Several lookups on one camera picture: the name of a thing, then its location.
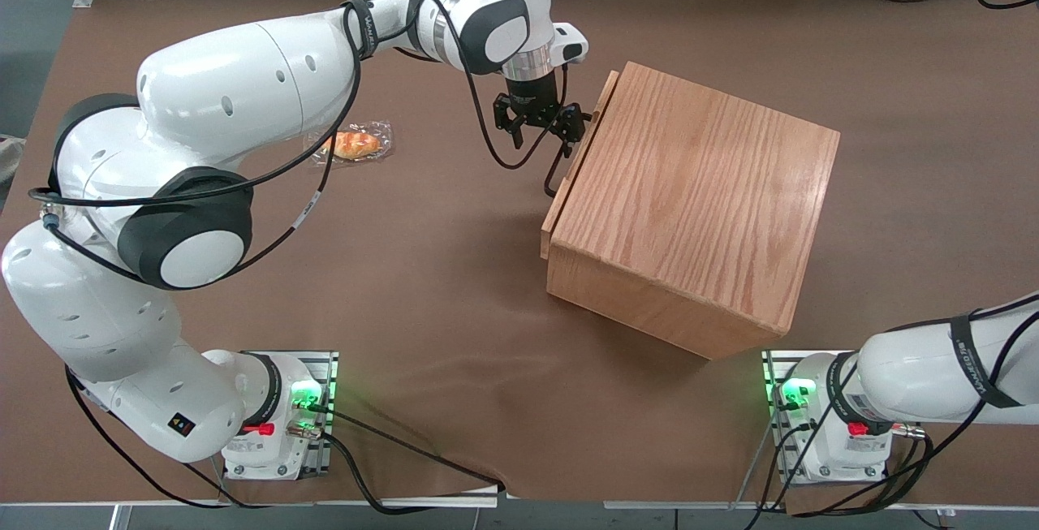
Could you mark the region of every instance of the green led light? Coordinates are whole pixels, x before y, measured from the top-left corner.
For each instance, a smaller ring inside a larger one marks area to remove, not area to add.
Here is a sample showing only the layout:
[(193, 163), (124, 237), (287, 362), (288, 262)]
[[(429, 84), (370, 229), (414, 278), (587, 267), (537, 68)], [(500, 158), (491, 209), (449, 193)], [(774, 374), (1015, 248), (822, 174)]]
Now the green led light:
[(783, 382), (780, 390), (788, 402), (793, 402), (803, 407), (808, 404), (806, 397), (816, 393), (816, 382), (815, 380), (805, 378), (791, 378)]
[(321, 400), (321, 385), (314, 380), (303, 380), (293, 382), (289, 389), (293, 404), (296, 406), (310, 406), (312, 403)]

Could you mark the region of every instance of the bread roll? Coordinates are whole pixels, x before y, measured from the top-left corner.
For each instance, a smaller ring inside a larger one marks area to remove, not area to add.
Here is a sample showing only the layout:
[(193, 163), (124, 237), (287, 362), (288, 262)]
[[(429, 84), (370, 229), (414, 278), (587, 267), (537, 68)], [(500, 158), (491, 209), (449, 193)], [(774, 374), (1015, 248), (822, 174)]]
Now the bread roll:
[[(331, 142), (330, 139), (324, 142), (323, 149), (325, 152), (328, 150), (329, 142)], [(381, 148), (379, 139), (375, 138), (374, 135), (357, 132), (338, 132), (336, 133), (336, 149), (334, 150), (334, 154), (339, 159), (353, 161), (361, 159), (361, 157), (367, 157)]]

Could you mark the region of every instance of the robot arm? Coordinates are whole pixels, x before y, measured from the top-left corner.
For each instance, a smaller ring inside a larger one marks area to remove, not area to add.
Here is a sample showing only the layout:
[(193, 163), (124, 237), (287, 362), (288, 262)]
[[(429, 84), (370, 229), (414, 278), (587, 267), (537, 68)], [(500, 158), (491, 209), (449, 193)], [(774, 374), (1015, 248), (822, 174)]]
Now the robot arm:
[(780, 414), (791, 426), (821, 423), (815, 434), (796, 433), (801, 482), (874, 481), (893, 431), (914, 422), (964, 422), (980, 400), (975, 423), (1039, 424), (1037, 323), (1039, 293), (1033, 293), (878, 334), (858, 352), (801, 361), (774, 392), (777, 405), (789, 407)]
[[(291, 478), (305, 441), (286, 431), (313, 422), (300, 407), (319, 387), (289, 355), (198, 354), (166, 292), (218, 281), (249, 249), (251, 189), (219, 190), (246, 181), (237, 168), (254, 150), (332, 131), (359, 61), (380, 50), (501, 72), (513, 108), (553, 105), (554, 69), (582, 60), (588, 44), (549, 9), (550, 0), (353, 0), (159, 50), (140, 67), (136, 99), (104, 95), (66, 115), (50, 179), (65, 207), (48, 207), (4, 249), (11, 297), (79, 383), (153, 448), (180, 461), (223, 449), (259, 477)], [(219, 194), (190, 197), (210, 190)], [(86, 207), (116, 200), (138, 202)], [(58, 224), (122, 272), (59, 240)], [(258, 436), (258, 424), (273, 424), (275, 439)]]

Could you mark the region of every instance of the wooden drawer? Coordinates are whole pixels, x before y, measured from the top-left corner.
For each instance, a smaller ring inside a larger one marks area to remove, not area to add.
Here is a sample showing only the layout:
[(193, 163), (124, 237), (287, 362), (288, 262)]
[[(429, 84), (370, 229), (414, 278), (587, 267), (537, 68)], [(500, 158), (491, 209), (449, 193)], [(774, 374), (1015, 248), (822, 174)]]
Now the wooden drawer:
[(708, 359), (782, 337), (838, 138), (628, 63), (541, 227), (549, 292)]

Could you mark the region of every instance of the brown table surface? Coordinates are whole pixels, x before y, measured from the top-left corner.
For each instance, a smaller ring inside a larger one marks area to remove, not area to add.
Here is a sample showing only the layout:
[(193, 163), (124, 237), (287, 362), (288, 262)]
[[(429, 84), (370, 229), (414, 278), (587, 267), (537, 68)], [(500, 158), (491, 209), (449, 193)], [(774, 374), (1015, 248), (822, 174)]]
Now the brown table surface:
[[(76, 9), (0, 240), (35, 217), (22, 194), (45, 183), (56, 124), (75, 101), (132, 92), (137, 64), (189, 35), (340, 1), (98, 0)], [(554, 0), (553, 18), (591, 42), (586, 63), (570, 71), (569, 99), (588, 109), (610, 69), (632, 60), (842, 131), (794, 328), (776, 348), (855, 348), (907, 320), (1037, 286), (1035, 8)], [(489, 114), (503, 82), (489, 76), (479, 86)], [(187, 341), (198, 350), (338, 349), (340, 406), (501, 478), (518, 497), (736, 497), (767, 420), (760, 350), (709, 363), (545, 294), (538, 230), (554, 151), (520, 171), (498, 168), (452, 69), (394, 53), (365, 61), (349, 120), (393, 123), (396, 154), (336, 170), (300, 232), (262, 264), (177, 294)], [(264, 150), (244, 174), (297, 150)], [(257, 244), (291, 223), (317, 181), (315, 168), (298, 168), (259, 189)], [(0, 312), (0, 502), (161, 499), (89, 429), (58, 357), (5, 291)], [(213, 497), (104, 422), (171, 489)], [(380, 497), (482, 485), (337, 430)], [(973, 427), (907, 501), (1039, 506), (1035, 439), (1024, 427)], [(324, 479), (233, 488), (250, 501), (354, 499), (344, 470), (336, 457)]]

